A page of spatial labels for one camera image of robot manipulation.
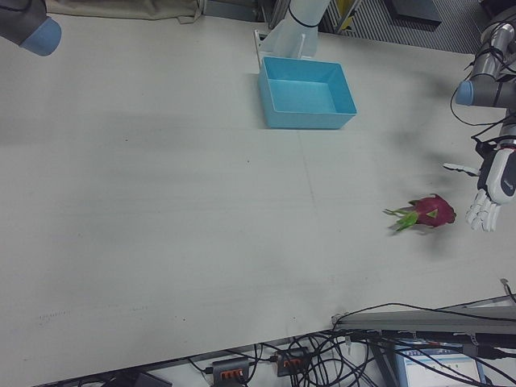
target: gray robot arm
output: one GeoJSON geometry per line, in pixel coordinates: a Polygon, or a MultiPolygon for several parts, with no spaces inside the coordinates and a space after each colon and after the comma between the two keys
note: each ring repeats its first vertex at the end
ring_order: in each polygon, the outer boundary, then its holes
{"type": "Polygon", "coordinates": [[[61,29],[47,16],[44,0],[0,0],[0,36],[47,56],[59,44],[61,29]]]}
{"type": "Polygon", "coordinates": [[[478,173],[478,192],[466,214],[466,221],[474,230],[494,231],[501,206],[515,196],[516,84],[501,81],[504,70],[514,72],[508,67],[506,57],[516,48],[515,26],[516,7],[502,12],[488,25],[471,75],[460,83],[456,92],[456,102],[460,105],[507,109],[494,144],[479,143],[476,147],[484,162],[478,173]]]}

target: dragon fruit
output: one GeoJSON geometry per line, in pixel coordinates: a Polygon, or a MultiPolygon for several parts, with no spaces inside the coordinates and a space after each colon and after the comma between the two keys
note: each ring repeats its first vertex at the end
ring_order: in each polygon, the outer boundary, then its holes
{"type": "Polygon", "coordinates": [[[434,197],[410,201],[412,209],[385,210],[386,214],[400,217],[396,222],[402,231],[414,224],[438,227],[455,222],[456,213],[446,200],[434,193],[434,197]]]}

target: blue plastic bin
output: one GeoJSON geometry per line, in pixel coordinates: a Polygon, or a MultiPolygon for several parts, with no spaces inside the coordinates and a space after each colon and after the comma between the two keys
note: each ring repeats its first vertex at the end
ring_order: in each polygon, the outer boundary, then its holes
{"type": "Polygon", "coordinates": [[[259,83],[270,127],[340,129],[356,115],[338,63],[266,56],[259,83]]]}

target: beige fabric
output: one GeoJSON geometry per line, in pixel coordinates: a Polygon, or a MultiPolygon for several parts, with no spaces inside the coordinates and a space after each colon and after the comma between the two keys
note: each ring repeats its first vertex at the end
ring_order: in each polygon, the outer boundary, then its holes
{"type": "Polygon", "coordinates": [[[193,23],[201,14],[198,0],[47,0],[54,14],[118,19],[178,18],[193,23]]]}

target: monitor screen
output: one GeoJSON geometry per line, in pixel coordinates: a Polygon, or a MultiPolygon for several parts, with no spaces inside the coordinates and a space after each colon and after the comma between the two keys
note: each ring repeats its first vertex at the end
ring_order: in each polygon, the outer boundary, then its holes
{"type": "MultiPolygon", "coordinates": [[[[475,360],[462,355],[460,353],[452,352],[443,349],[430,349],[424,350],[424,352],[433,358],[437,359],[443,365],[453,368],[457,372],[462,373],[467,377],[471,377],[475,381],[483,381],[484,375],[481,372],[481,368],[478,367],[475,360]]],[[[460,377],[446,367],[435,363],[433,360],[424,356],[420,351],[409,350],[403,351],[404,354],[410,356],[412,359],[417,360],[421,363],[437,369],[446,374],[460,377]]],[[[403,356],[397,357],[398,370],[400,376],[400,384],[408,387],[462,387],[468,384],[460,381],[454,381],[453,379],[440,375],[437,372],[433,372],[430,369],[423,367],[420,364],[415,363],[411,359],[407,359],[403,356]]]]}

